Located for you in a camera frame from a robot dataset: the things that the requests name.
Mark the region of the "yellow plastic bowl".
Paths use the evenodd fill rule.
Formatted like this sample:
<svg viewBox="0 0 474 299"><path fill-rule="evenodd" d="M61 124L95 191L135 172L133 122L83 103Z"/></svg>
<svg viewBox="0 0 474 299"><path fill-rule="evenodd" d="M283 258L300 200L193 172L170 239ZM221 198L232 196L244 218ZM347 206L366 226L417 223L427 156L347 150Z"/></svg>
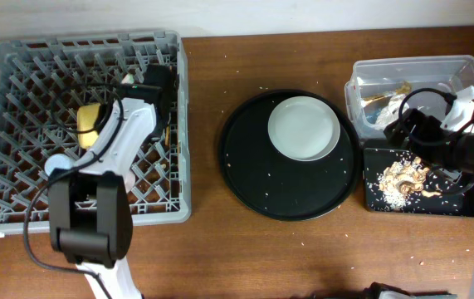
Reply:
<svg viewBox="0 0 474 299"><path fill-rule="evenodd" d="M77 130L80 147L89 149L97 140L99 133L94 130L99 122L101 104L90 104L79 108L77 111Z"/></svg>

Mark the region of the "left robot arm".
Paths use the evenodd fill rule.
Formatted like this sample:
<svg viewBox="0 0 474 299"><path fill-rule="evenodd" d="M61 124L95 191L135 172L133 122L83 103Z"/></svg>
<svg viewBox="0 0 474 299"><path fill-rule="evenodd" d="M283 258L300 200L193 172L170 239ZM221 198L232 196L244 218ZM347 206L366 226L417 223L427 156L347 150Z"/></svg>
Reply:
<svg viewBox="0 0 474 299"><path fill-rule="evenodd" d="M140 298L126 254L133 235L126 185L147 138L159 138L177 99L176 74L150 65L141 82L109 87L116 96L98 106L87 133L95 143L71 166L52 168L49 197L51 247L84 275L97 298Z"/></svg>

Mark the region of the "food scraps and rice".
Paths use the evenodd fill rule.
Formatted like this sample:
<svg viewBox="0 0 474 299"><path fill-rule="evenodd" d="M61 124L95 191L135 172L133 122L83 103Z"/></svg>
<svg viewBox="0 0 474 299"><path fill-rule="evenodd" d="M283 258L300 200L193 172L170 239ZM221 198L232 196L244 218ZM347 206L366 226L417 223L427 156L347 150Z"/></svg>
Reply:
<svg viewBox="0 0 474 299"><path fill-rule="evenodd" d="M387 208L399 211L410 204L414 195L431 198L442 196L438 189L429 190L428 179L430 168L423 165L419 157L414 159L401 158L377 175L376 186L382 193L381 200Z"/></svg>

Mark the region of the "pink plastic cup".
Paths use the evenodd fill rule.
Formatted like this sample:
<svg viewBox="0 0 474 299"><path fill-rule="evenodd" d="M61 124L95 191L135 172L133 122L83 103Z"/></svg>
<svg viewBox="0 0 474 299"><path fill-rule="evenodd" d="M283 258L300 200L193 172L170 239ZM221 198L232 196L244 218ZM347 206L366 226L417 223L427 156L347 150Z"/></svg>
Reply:
<svg viewBox="0 0 474 299"><path fill-rule="evenodd" d="M136 175L132 169L124 176L125 192L129 193L132 188L135 186Z"/></svg>

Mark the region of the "white round plate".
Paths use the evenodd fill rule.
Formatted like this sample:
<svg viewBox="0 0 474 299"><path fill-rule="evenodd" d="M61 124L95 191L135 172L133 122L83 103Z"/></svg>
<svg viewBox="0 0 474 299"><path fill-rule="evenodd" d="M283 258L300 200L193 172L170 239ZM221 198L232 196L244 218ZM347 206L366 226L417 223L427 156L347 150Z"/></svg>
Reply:
<svg viewBox="0 0 474 299"><path fill-rule="evenodd" d="M330 105L310 96L283 100L271 112L267 133L285 157L311 162L330 154L340 140L340 119Z"/></svg>

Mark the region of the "light blue plastic cup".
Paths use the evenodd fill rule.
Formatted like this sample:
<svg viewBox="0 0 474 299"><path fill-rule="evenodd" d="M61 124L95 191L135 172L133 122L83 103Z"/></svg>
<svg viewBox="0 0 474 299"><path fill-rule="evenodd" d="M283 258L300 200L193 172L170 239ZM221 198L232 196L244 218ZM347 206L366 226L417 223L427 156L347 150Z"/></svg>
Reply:
<svg viewBox="0 0 474 299"><path fill-rule="evenodd" d="M73 167L74 160L65 154L53 154L45 163L44 170L47 176L50 176L56 169L68 170Z"/></svg>

